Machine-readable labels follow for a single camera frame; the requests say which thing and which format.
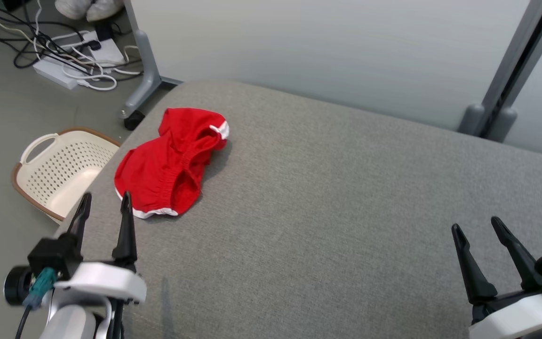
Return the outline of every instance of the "caster wheel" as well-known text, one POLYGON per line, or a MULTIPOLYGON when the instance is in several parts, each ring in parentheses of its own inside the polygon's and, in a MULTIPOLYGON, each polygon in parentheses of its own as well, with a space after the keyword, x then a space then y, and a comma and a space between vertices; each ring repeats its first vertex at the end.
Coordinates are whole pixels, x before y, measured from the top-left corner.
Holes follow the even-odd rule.
POLYGON ((143 115, 142 112, 136 110, 135 112, 133 112, 129 118, 126 118, 124 120, 124 123, 125 123, 125 128, 128 129, 129 131, 132 131, 134 130, 135 128, 137 128, 137 125, 139 125, 140 122, 142 122, 142 120, 145 118, 146 116, 143 115))

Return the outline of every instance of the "pair of shoes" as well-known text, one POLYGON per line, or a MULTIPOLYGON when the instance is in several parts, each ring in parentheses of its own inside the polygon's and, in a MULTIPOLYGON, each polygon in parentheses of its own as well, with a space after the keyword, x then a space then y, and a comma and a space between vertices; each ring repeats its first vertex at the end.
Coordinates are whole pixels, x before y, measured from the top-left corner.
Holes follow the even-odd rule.
POLYGON ((56 0, 56 9, 63 16, 73 20, 86 16, 89 22, 107 19, 124 6, 123 0, 56 0))

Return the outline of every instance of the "power strip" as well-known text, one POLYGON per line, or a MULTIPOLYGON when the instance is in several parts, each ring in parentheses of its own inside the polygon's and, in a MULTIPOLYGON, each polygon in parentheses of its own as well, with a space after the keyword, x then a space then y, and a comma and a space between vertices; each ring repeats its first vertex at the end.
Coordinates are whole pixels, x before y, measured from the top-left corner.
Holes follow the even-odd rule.
MULTIPOLYGON (((83 39, 85 42, 88 41, 98 41, 101 45, 101 48, 99 49, 92 49, 89 47, 89 50, 91 51, 91 55, 96 61, 100 60, 108 60, 113 62, 118 62, 119 64, 123 64, 125 62, 125 57, 120 52, 120 49, 118 46, 116 46, 116 43, 112 39, 106 39, 104 41, 99 41, 97 38, 97 33, 95 31, 86 33, 83 35, 83 39)), ((111 67, 116 66, 115 64, 108 64, 108 63, 101 63, 100 64, 103 67, 111 67)), ((111 73, 111 68, 104 68, 105 73, 111 73)))
MULTIPOLYGON (((49 56, 42 56, 39 62, 32 65, 35 71, 38 74, 43 75, 43 77, 46 77, 47 79, 50 79, 54 83, 64 86, 65 88, 74 89, 78 85, 77 79, 73 79, 64 74, 64 72, 62 72, 62 66, 62 62, 59 62, 58 60, 55 60, 49 56)), ((84 75, 83 73, 80 73, 76 69, 69 66, 67 66, 65 70, 68 74, 76 75, 77 77, 84 75)))

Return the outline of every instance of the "laundry basket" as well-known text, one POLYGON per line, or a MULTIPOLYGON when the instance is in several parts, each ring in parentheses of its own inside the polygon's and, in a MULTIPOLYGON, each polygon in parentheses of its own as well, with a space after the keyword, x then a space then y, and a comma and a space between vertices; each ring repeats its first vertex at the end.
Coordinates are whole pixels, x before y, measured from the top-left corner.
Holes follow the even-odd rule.
POLYGON ((120 144, 103 134, 76 127, 33 141, 11 174, 14 188, 36 208, 62 223, 120 144), (36 148, 53 142, 27 160, 36 148))

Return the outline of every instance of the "gray table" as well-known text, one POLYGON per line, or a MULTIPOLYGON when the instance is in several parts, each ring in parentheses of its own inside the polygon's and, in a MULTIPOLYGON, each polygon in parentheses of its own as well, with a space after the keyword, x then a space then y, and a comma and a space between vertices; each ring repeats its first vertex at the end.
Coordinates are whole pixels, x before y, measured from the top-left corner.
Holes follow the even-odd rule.
POLYGON ((450 226, 500 292, 519 288, 490 226, 542 255, 542 155, 225 81, 172 90, 91 187, 87 259, 116 244, 112 176, 166 107, 223 114, 227 147, 185 215, 137 219, 148 300, 127 338, 464 338, 471 321, 450 226))

